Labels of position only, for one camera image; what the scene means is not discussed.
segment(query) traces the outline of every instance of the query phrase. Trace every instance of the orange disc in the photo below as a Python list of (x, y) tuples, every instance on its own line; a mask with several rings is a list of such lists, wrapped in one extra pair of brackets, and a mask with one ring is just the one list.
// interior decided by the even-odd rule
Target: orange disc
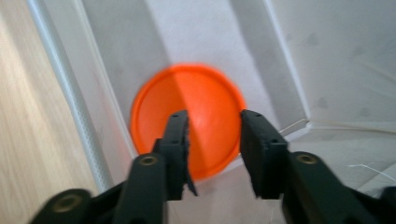
[(202, 64), (168, 67), (146, 83), (134, 99), (131, 136), (139, 154), (163, 136), (168, 118), (187, 110), (189, 168), (193, 179), (210, 177), (239, 153), (240, 111), (245, 101), (220, 71)]

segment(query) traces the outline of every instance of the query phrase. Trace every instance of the screw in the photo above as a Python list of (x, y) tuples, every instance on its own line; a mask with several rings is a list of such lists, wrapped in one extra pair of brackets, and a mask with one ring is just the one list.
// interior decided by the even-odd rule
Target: screw
[(73, 210), (79, 204), (81, 204), (81, 197), (77, 194), (67, 194), (64, 195), (61, 199), (56, 201), (56, 203), (52, 206), (52, 211), (56, 213), (64, 213)]
[(318, 162), (318, 160), (315, 157), (312, 157), (308, 154), (301, 154), (297, 156), (297, 160), (305, 164), (315, 164)]
[(157, 158), (152, 157), (152, 156), (147, 156), (147, 157), (141, 159), (139, 162), (142, 165), (152, 165), (152, 164), (157, 163), (157, 161), (158, 161)]

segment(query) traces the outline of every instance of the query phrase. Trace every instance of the orange frisbee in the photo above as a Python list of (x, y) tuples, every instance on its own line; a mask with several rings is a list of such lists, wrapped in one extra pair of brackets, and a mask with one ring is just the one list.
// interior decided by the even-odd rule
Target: orange frisbee
[(139, 91), (131, 111), (130, 132), (139, 154), (151, 152), (168, 118), (187, 110), (189, 168), (193, 179), (223, 170), (239, 153), (240, 111), (245, 101), (220, 71), (202, 64), (168, 67)]

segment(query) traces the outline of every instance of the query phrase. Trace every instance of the wooden floor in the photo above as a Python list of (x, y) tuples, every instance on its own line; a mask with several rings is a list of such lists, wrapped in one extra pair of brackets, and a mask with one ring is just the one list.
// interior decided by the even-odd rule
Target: wooden floor
[(0, 0), (0, 223), (52, 195), (96, 192), (76, 127), (25, 0)]

